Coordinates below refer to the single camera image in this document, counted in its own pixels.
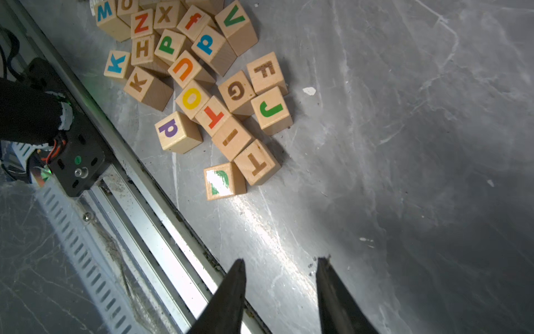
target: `red wire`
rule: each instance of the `red wire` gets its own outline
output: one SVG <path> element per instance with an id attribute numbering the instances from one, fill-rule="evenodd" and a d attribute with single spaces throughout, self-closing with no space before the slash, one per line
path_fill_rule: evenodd
<path id="1" fill-rule="evenodd" d="M 52 155 L 52 153 L 54 152 L 54 150 L 56 149 L 56 146 L 58 145 L 58 142 L 54 139 L 54 148 L 52 149 L 52 151 L 50 151 L 50 153 L 48 153 L 48 157 L 46 157 L 45 159 L 45 163 L 48 165 L 48 160 L 50 159 L 50 156 Z"/>

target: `wooden alphabet block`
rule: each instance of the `wooden alphabet block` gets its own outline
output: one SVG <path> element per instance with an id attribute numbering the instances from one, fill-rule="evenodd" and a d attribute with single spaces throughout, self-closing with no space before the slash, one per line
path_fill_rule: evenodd
<path id="1" fill-rule="evenodd" d="M 238 120 L 242 121 L 254 114 L 250 101 L 256 97 L 252 85 L 248 82 L 243 71 L 226 80 L 219 86 L 219 91 L 223 97 L 228 110 Z"/>
<path id="2" fill-rule="evenodd" d="M 132 65 L 148 69 L 157 76 L 169 76 L 169 65 L 154 53 L 159 38 L 154 33 L 132 40 Z"/>
<path id="3" fill-rule="evenodd" d="M 197 6 L 208 14 L 217 15 L 224 7 L 224 0 L 185 0 L 189 6 Z"/>
<path id="4" fill-rule="evenodd" d="M 234 162 L 250 185 L 264 184 L 281 168 L 267 146 L 259 139 L 244 149 Z"/>
<path id="5" fill-rule="evenodd" d="M 187 9 L 178 0 L 158 3 L 154 13 L 154 30 L 160 35 L 163 34 L 164 29 L 178 32 L 176 26 L 184 17 L 185 12 Z"/>
<path id="6" fill-rule="evenodd" d="M 185 50 L 191 51 L 191 41 L 181 33 L 165 29 L 154 54 L 171 66 Z"/>
<path id="7" fill-rule="evenodd" d="M 142 9 L 156 9 L 156 6 L 158 5 L 158 2 L 160 0 L 139 0 L 139 6 L 141 6 Z"/>
<path id="8" fill-rule="evenodd" d="M 141 7 L 139 7 L 139 0 L 119 0 L 117 15 L 124 21 L 124 23 L 130 26 L 131 15 L 140 12 L 141 10 Z"/>
<path id="9" fill-rule="evenodd" d="M 104 0 L 95 5 L 97 27 L 119 42 L 130 38 L 130 27 L 117 16 L 116 0 Z"/>
<path id="10" fill-rule="evenodd" d="M 199 126 L 180 112 L 172 113 L 155 126 L 166 151 L 184 154 L 202 143 Z"/>
<path id="11" fill-rule="evenodd" d="M 193 79 L 206 89 L 210 89 L 215 84 L 215 79 L 187 50 L 182 52 L 169 67 L 168 72 L 182 88 L 185 88 Z"/>
<path id="12" fill-rule="evenodd" d="M 238 57 L 258 42 L 252 22 L 238 0 L 217 14 L 215 21 Z"/>
<path id="13" fill-rule="evenodd" d="M 220 76 L 226 74 L 237 58 L 226 38 L 210 26 L 202 30 L 191 50 Z"/>
<path id="14" fill-rule="evenodd" d="M 207 26 L 217 27 L 208 14 L 196 6 L 191 6 L 176 28 L 191 41 L 195 41 Z"/>
<path id="15" fill-rule="evenodd" d="M 293 125 L 293 119 L 278 86 L 254 98 L 252 107 L 260 128 L 269 136 Z"/>
<path id="16" fill-rule="evenodd" d="M 212 96 L 208 103 L 195 116 L 204 130 L 213 137 L 232 114 L 216 96 Z"/>
<path id="17" fill-rule="evenodd" d="M 247 193 L 245 178 L 232 162 L 204 169 L 204 180 L 208 200 Z"/>
<path id="18" fill-rule="evenodd" d="M 124 91 L 139 102 L 163 111 L 174 89 L 140 67 L 133 69 Z"/>
<path id="19" fill-rule="evenodd" d="M 107 57 L 104 75 L 126 84 L 130 74 L 134 70 L 130 62 L 130 56 L 130 52 L 111 50 Z"/>
<path id="20" fill-rule="evenodd" d="M 196 116 L 209 99 L 211 99 L 211 94 L 196 80 L 191 80 L 175 101 L 190 120 L 198 123 Z"/>
<path id="21" fill-rule="evenodd" d="M 254 137 L 240 121 L 235 117 L 230 117 L 211 140 L 229 161 L 233 161 L 239 153 L 254 141 Z"/>
<path id="22" fill-rule="evenodd" d="M 286 81 L 274 52 L 247 64 L 247 70 L 256 94 L 263 94 L 278 86 L 282 95 L 287 95 Z"/>
<path id="23" fill-rule="evenodd" d="M 130 16 L 130 34 L 134 38 L 154 34 L 154 10 L 147 9 Z"/>

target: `green letter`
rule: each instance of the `green letter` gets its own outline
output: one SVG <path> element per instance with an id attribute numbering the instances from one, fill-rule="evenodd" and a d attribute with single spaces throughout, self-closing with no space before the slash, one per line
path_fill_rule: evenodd
<path id="1" fill-rule="evenodd" d="M 170 47 L 172 44 L 172 38 L 170 36 L 165 36 L 163 38 L 163 41 L 161 41 L 160 50 L 166 53 L 173 54 L 174 49 Z"/>
<path id="2" fill-rule="evenodd" d="M 276 107 L 270 108 L 269 110 L 265 110 L 265 108 L 267 108 L 267 103 L 263 101 L 260 105 L 260 111 L 262 112 L 262 115 L 265 117 L 271 117 L 274 114 L 284 110 L 284 107 L 282 107 L 282 104 L 279 104 Z"/>
<path id="3" fill-rule="evenodd" d="M 223 171 L 223 170 L 217 170 L 215 171 L 215 174 L 220 178 L 220 180 L 210 180 L 210 183 L 211 183 L 211 194 L 212 195 L 218 195 L 219 194 L 219 190 L 213 185 L 212 181 L 217 181 L 217 185 L 218 186 L 224 186 L 228 189 L 228 186 L 229 186 L 229 182 L 228 182 L 228 174 Z"/>
<path id="4" fill-rule="evenodd" d="M 228 16 L 224 19 L 225 26 L 230 27 L 231 25 L 234 25 L 239 22 L 243 22 L 245 20 L 245 17 L 243 15 L 241 15 L 238 18 L 232 19 L 235 13 L 237 13 L 238 9 L 239 8 L 237 7 L 237 5 L 235 5 L 235 7 L 232 8 L 232 11 L 230 12 L 230 14 L 228 14 Z"/>

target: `screw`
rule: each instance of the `screw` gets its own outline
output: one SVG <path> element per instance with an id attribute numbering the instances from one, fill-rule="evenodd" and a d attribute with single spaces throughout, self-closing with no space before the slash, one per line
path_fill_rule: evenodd
<path id="1" fill-rule="evenodd" d="M 83 221 L 90 221 L 93 218 L 93 214 L 90 212 L 86 212 L 83 214 Z"/>
<path id="2" fill-rule="evenodd" d="M 86 178 L 88 174 L 89 170 L 87 167 L 77 168 L 74 170 L 74 176 L 76 177 Z"/>

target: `blue letter k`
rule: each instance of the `blue letter k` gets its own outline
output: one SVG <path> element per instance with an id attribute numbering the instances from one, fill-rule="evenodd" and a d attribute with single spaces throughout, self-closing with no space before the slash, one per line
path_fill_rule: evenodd
<path id="1" fill-rule="evenodd" d="M 110 72 L 121 73 L 122 69 L 119 66 L 119 64 L 123 63 L 125 60 L 126 60 L 126 56 L 122 56 L 119 59 L 115 59 L 115 56 L 111 55 L 111 64 L 112 64 L 112 66 L 108 66 L 107 70 L 110 71 Z"/>

